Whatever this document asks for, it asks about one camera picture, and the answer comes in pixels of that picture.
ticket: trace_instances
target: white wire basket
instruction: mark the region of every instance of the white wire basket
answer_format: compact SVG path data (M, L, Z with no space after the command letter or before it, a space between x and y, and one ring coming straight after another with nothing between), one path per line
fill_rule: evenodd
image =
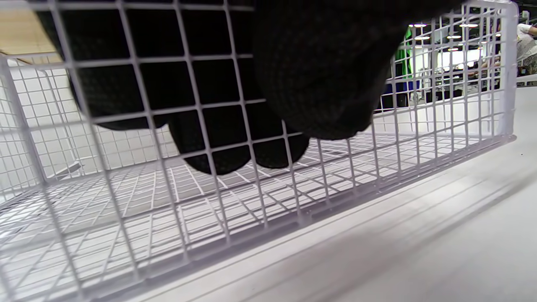
M179 19L188 10L219 12L228 28L230 12L253 11L228 1L49 1L32 9L137 5L175 10ZM29 8L7 1L0 9ZM508 143L517 18L512 3L473 1L411 25L401 44L410 56L394 59L395 76L368 130L343 141L312 140L287 169L250 162L224 176L186 165L193 154L179 154L166 127L122 132L91 125L69 90L74 61L55 53L0 55L0 300L129 297ZM491 26L497 20L500 29ZM233 41L233 30L228 34ZM187 39L183 44L188 49ZM252 58L232 50L170 60ZM495 56L499 66L469 79L467 66ZM398 76L401 63L413 72ZM241 98L234 105L263 101Z

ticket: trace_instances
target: wire basket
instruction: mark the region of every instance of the wire basket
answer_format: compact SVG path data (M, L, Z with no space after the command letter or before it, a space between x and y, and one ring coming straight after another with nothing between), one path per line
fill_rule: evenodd
M241 50L246 38L234 27L234 21L252 14L251 2L193 3L31 4L36 11L118 10L122 18L129 9L169 11L177 18L177 41L185 52L92 61L69 55L63 61L56 53L0 55L1 301L128 297L513 138L518 9L509 2L473 1L411 25L400 47L406 55L393 60L373 125L348 140L311 140L302 159L286 169L249 162L231 174L206 175L185 164L198 154L180 154L167 126L112 131L95 125L146 117L147 111L92 120L79 113L68 79L76 73L69 71L119 64L136 69L178 63L195 87L197 63L225 62L229 72L223 76L233 79L239 97L210 106L264 102L245 93L248 78L241 69L252 54ZM6 1L0 9L30 8ZM189 45L188 31L196 16L204 15L216 20L203 29L207 39L223 39L231 53L201 54L203 45ZM489 26L496 20L502 23L499 31ZM125 35L134 45L129 30ZM216 43L208 47L217 49ZM499 55L488 45L497 46ZM499 67L469 77L467 67L494 57L500 58ZM412 71L401 75L401 66ZM206 88L197 85L199 99ZM210 107L197 102L168 112L204 106Z

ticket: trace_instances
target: person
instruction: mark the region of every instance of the person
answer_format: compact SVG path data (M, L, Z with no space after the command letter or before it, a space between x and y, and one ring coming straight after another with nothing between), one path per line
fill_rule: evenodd
M537 37L537 28L528 24L517 25L517 66L525 67L527 75L537 74L537 42L533 39ZM494 66L500 66L499 56L494 58ZM487 68L489 61L486 61L481 67Z

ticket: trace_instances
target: wooden surface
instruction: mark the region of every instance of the wooden surface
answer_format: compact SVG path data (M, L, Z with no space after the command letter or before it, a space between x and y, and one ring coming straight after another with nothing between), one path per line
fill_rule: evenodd
M0 10L0 52L10 55L42 54L55 53L55 49L32 11ZM51 59L36 57L25 61L58 62L59 58L57 56L52 56Z

